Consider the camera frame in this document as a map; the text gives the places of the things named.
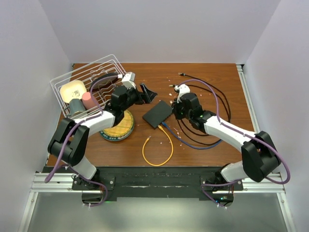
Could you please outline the black network switch box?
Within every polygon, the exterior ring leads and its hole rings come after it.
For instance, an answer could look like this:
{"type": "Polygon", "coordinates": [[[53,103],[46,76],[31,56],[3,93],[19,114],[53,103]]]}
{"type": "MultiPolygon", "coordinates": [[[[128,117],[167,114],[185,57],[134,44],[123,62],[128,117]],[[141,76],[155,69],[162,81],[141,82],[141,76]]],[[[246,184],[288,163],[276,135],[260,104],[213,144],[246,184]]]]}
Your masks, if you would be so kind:
{"type": "Polygon", "coordinates": [[[142,116],[142,119],[153,129],[156,129],[162,122],[171,116],[171,114],[171,105],[167,104],[165,101],[159,101],[154,107],[152,107],[142,116]]]}

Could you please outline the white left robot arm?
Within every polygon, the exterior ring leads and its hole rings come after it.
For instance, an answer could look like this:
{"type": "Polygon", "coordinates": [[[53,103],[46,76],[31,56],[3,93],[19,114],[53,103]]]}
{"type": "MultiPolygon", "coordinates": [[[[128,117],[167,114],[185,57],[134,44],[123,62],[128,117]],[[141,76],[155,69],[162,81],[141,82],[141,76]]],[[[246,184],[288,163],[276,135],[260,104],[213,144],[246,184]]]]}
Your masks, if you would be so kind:
{"type": "Polygon", "coordinates": [[[100,178],[97,168],[85,157],[88,137],[107,128],[118,125],[124,118],[124,112],[132,105],[150,104],[157,96],[141,83],[141,92],[135,87],[117,86],[110,100],[98,113],[78,120],[65,118],[61,120],[49,145],[48,152],[57,157],[53,170],[45,178],[45,183],[54,176],[59,163],[63,161],[80,177],[88,189],[96,189],[100,178]]]}

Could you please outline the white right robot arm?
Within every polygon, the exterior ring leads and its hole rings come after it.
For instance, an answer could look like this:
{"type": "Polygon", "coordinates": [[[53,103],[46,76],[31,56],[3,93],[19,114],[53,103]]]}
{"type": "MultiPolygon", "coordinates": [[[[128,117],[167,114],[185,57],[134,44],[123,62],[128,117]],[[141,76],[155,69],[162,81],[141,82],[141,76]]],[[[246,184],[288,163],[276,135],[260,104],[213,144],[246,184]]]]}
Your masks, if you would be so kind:
{"type": "Polygon", "coordinates": [[[241,129],[206,110],[190,110],[186,118],[194,129],[221,139],[241,153],[241,161],[227,164],[216,176],[215,184],[221,190],[243,178],[261,182],[282,164],[267,133],[241,129]]]}

